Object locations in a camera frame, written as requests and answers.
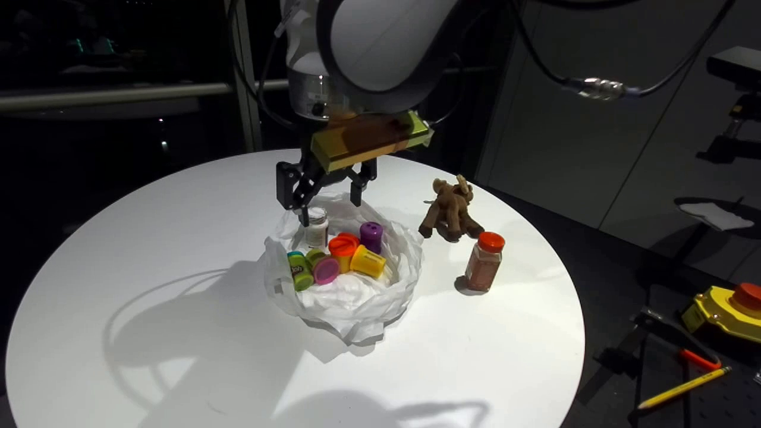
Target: yellow object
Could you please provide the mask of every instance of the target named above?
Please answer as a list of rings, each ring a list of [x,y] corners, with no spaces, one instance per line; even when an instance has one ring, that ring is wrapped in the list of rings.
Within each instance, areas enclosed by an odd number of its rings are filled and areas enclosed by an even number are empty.
[[[407,112],[399,117],[356,117],[312,136],[312,152],[325,170],[349,168],[380,154],[431,144],[433,128]]]
[[[354,256],[352,256],[352,270],[377,279],[386,269],[386,258],[370,250],[367,250],[363,244],[356,246]]]
[[[695,301],[682,313],[688,330],[699,330],[703,324],[719,326],[723,333],[761,343],[761,315],[754,309],[739,306],[732,299],[735,289],[714,284],[709,293],[695,295]]]
[[[671,387],[671,390],[664,390],[664,393],[658,393],[658,394],[640,401],[638,408],[655,408],[655,406],[658,406],[658,403],[664,403],[664,401],[669,401],[669,400],[675,400],[675,396],[679,396],[679,394],[685,394],[685,393],[690,393],[690,390],[697,390],[697,387],[701,387],[701,386],[706,386],[706,383],[726,376],[727,371],[731,371],[731,365],[723,365],[723,368],[701,374],[701,376],[697,376],[697,377],[693,377],[693,380],[688,380],[688,383],[682,383],[682,386],[675,386],[675,387]]]

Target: brown toy figure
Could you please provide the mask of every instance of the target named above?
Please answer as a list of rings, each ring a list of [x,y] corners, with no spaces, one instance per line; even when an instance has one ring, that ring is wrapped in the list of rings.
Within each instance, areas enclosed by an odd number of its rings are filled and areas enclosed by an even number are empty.
[[[474,186],[464,176],[457,176],[457,182],[433,180],[436,199],[419,227],[421,236],[431,237],[433,227],[449,242],[457,242],[464,233],[479,237],[482,225],[475,224],[468,214],[474,199]]]

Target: dark floor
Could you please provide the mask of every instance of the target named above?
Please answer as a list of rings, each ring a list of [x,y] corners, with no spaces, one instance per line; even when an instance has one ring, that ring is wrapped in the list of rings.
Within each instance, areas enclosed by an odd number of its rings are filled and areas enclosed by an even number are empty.
[[[54,244],[64,239],[64,236],[73,231],[78,221],[86,221],[93,212],[124,193],[124,188],[118,188],[124,186],[124,176],[116,191],[108,182],[100,182],[94,188],[62,182],[54,174],[49,176],[49,182],[73,188],[69,188],[66,196],[54,196],[54,202],[49,202],[28,196],[28,186],[33,182],[4,186],[9,199],[15,202],[15,206],[9,206],[9,214],[4,212],[0,216],[0,227],[8,237],[0,250],[4,258],[11,258],[11,264],[2,269],[4,333],[9,328],[15,303],[27,289],[28,279],[54,250]],[[590,231],[507,193],[496,194],[501,194],[545,233],[545,237],[563,256],[576,280],[587,326],[586,380],[599,368],[595,357],[605,347],[622,340],[622,334],[633,328],[630,315],[635,315],[643,306],[651,306],[664,315],[675,319],[675,313],[685,309],[695,289],[720,282],[699,270],[671,267],[669,261],[651,256],[644,250]],[[66,216],[43,216],[40,208],[53,205],[54,208],[66,212]],[[731,361],[735,368],[727,377],[685,400],[675,400],[658,412],[640,419],[627,419],[640,400],[688,376],[688,368],[675,359],[674,347],[665,347],[658,340],[647,340],[640,351],[644,363],[638,376],[614,376],[606,386],[599,387],[593,400],[586,400],[586,390],[581,390],[568,414],[565,428],[756,428],[761,425],[761,386],[752,380],[752,368],[761,368],[761,361],[748,359],[754,355],[756,351],[752,349],[739,349],[742,361],[735,359],[738,355],[723,355],[726,361]],[[0,412],[0,428],[2,424],[9,424],[8,419],[8,412]]]

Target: plastic bag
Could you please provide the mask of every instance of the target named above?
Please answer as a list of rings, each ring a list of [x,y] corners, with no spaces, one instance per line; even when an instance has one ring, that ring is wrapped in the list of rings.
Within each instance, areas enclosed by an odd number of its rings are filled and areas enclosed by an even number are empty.
[[[421,237],[401,224],[382,218],[368,205],[354,206],[347,196],[318,196],[314,205],[325,206],[330,236],[356,233],[363,221],[377,221],[382,225],[382,256],[387,258],[386,274],[377,280],[343,274],[330,284],[295,293],[288,250],[295,246],[300,221],[288,214],[281,236],[267,237],[267,287],[288,313],[325,326],[349,345],[377,340],[386,326],[399,319],[411,301],[421,270]]]

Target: brown bottle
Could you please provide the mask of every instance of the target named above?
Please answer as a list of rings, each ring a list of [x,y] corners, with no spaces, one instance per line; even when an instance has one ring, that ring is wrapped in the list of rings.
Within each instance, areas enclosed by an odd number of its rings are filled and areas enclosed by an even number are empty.
[[[488,293],[501,264],[503,237],[496,233],[480,233],[470,251],[467,280],[470,289]]]

